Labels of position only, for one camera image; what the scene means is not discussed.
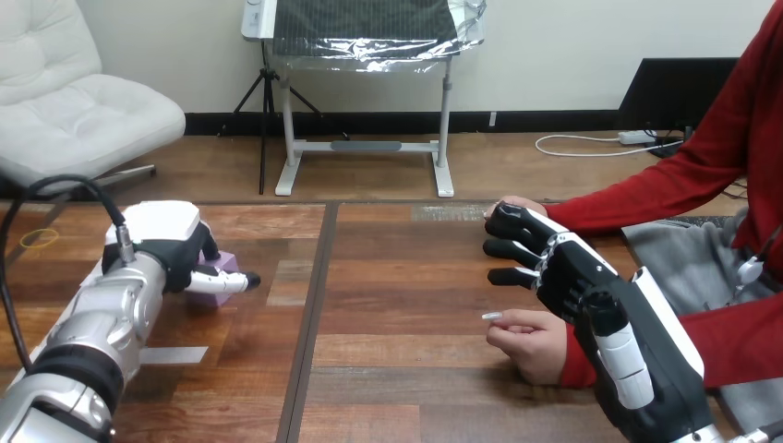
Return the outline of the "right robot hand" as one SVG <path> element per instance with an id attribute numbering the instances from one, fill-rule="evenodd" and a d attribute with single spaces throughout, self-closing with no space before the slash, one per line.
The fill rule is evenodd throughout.
<path id="1" fill-rule="evenodd" d="M 586 241 L 557 222 L 510 204 L 486 221 L 498 286 L 533 291 L 573 327 L 596 372 L 596 400 L 631 442 L 719 442 L 704 390 L 704 363 L 646 268 L 625 281 Z"/>

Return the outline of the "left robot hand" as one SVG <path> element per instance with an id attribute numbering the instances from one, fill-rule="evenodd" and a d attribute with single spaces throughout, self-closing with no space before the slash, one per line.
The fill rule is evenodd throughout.
<path id="1" fill-rule="evenodd" d="M 183 200 L 143 201 L 123 211 L 136 253 L 155 258 L 165 273 L 167 293 L 241 293 L 260 285 L 260 276 L 220 269 L 222 255 L 199 208 Z"/>

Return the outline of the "person's hand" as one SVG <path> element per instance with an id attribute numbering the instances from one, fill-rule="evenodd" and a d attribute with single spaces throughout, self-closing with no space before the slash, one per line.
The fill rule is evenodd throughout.
<path id="1" fill-rule="evenodd" d="M 487 343 L 505 353 L 522 378 L 537 386 L 557 386 L 567 356 L 566 323 L 546 311 L 508 309 L 483 314 Z"/>
<path id="2" fill-rule="evenodd" d="M 484 219 L 486 221 L 489 220 L 491 215 L 494 213 L 495 208 L 500 204 L 510 204 L 513 206 L 521 207 L 521 208 L 528 208 L 532 211 L 538 212 L 539 214 L 547 217 L 548 212 L 544 205 L 540 204 L 539 202 L 536 202 L 529 198 L 522 198 L 519 196 L 504 196 L 500 198 L 497 202 L 493 203 L 485 212 L 484 212 Z"/>

